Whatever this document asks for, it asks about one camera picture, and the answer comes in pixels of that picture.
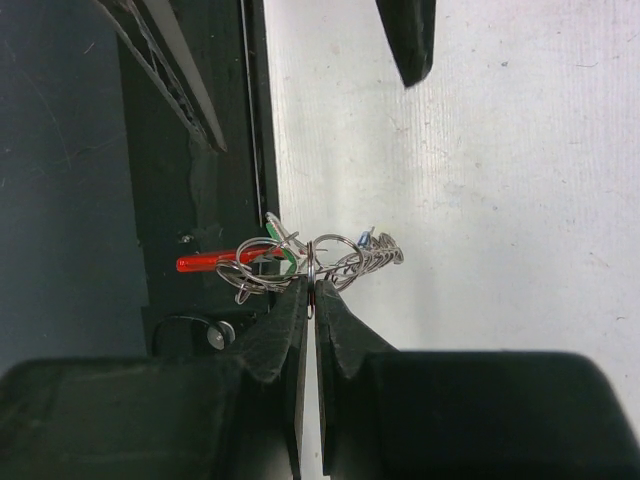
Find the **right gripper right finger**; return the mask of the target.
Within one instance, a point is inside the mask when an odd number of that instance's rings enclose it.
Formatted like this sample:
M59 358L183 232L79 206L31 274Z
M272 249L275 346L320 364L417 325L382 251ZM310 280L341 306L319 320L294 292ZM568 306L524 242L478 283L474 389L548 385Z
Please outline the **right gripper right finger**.
M333 479L635 479L605 375L549 351L400 351L315 288L323 472Z

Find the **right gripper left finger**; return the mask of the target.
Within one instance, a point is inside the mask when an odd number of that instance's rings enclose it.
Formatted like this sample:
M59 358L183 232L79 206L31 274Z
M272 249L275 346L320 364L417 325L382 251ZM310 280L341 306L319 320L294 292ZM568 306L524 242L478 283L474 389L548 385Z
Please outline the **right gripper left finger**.
M307 286L222 352L27 361L1 380L5 479L296 479Z

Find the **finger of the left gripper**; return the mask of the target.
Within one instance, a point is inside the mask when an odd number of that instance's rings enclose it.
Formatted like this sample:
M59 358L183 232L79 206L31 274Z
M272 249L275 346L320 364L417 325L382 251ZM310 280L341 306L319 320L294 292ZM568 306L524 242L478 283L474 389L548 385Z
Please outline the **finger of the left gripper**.
M405 88L422 82L433 66L435 0L377 0L376 6Z
M97 1L102 14L191 136L225 152L211 97L169 1Z

